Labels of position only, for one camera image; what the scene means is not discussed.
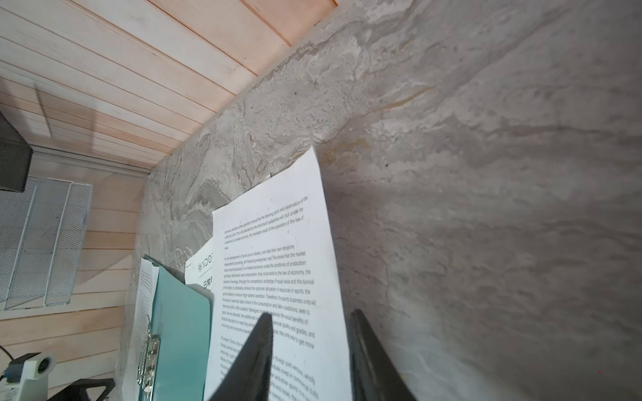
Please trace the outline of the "printed paper sheet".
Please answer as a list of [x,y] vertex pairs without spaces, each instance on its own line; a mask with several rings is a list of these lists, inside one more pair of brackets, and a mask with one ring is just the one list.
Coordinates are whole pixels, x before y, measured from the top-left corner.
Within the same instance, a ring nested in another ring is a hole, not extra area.
[[209,289],[212,285],[212,252],[213,243],[210,238],[185,265],[185,283]]
[[130,342],[121,384],[121,400],[145,400],[145,397],[140,394],[143,391],[145,355],[158,277],[159,267],[148,258],[142,258]]
[[274,326],[272,400],[349,400],[349,344],[319,162],[289,168],[212,214],[212,337],[206,396],[260,316]]

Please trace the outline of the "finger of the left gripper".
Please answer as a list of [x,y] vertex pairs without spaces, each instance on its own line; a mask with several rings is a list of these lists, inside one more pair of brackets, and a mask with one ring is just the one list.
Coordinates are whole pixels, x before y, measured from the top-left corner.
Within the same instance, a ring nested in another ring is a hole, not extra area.
[[104,401],[115,388],[114,379],[79,379],[69,384],[48,401],[91,401],[90,390],[101,389],[97,401]]

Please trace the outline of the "gold folder clip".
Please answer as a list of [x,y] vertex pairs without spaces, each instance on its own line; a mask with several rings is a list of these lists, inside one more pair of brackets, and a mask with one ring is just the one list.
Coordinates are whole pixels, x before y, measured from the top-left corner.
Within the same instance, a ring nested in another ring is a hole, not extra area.
[[136,382],[140,387],[139,400],[141,401],[153,400],[160,341],[158,335],[148,332],[143,342],[136,376]]

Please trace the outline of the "green file folder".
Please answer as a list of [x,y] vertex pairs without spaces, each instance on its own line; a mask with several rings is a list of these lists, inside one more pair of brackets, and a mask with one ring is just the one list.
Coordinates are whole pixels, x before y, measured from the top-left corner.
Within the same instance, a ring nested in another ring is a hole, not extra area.
[[212,305],[210,300],[157,267],[150,332],[160,337],[153,400],[202,400],[207,377]]

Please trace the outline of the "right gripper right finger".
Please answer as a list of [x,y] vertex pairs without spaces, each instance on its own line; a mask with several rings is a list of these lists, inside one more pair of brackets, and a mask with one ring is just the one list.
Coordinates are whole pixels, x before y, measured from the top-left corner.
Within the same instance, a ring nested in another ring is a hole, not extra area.
[[349,359],[354,400],[416,400],[359,309],[349,317]]

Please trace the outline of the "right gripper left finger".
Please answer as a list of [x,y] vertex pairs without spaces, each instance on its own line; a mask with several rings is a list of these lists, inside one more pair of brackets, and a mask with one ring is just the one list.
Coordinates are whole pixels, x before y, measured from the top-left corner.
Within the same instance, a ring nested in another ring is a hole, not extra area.
[[273,350],[273,318],[264,312],[210,401],[268,401]]

